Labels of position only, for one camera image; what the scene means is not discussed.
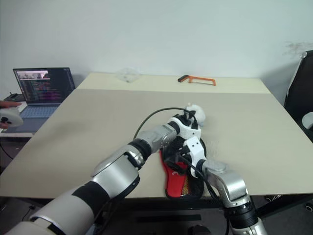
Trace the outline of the person's bare hand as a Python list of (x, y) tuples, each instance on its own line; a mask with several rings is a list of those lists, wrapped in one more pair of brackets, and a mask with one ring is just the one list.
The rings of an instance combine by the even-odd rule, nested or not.
[[(1, 108), (11, 108), (11, 107), (18, 107), (22, 105), (21, 102), (14, 102), (14, 101), (0, 101), (0, 107)], [(7, 129), (9, 126), (7, 124), (1, 123), (0, 128), (1, 129)]]

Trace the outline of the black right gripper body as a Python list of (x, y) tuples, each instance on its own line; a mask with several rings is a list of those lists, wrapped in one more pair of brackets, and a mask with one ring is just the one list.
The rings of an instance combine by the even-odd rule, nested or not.
[[(167, 162), (182, 162), (180, 156), (183, 156), (183, 144), (185, 139), (174, 139), (168, 146), (166, 146), (166, 161)], [(186, 160), (190, 160), (190, 156), (185, 154), (183, 156)]]

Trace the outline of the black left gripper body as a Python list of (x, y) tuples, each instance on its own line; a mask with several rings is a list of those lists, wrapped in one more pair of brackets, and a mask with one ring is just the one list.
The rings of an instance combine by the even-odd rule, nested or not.
[(184, 110), (182, 115), (182, 123), (191, 129), (198, 129), (198, 122), (195, 117), (196, 111)]

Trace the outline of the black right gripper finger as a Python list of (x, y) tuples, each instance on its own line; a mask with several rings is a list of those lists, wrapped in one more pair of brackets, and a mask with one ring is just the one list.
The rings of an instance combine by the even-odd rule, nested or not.
[(182, 172), (182, 166), (181, 166), (181, 162), (177, 162), (173, 159), (170, 159), (170, 158), (166, 158), (164, 160), (164, 163), (170, 168), (172, 169), (173, 171), (176, 171), (176, 172)]

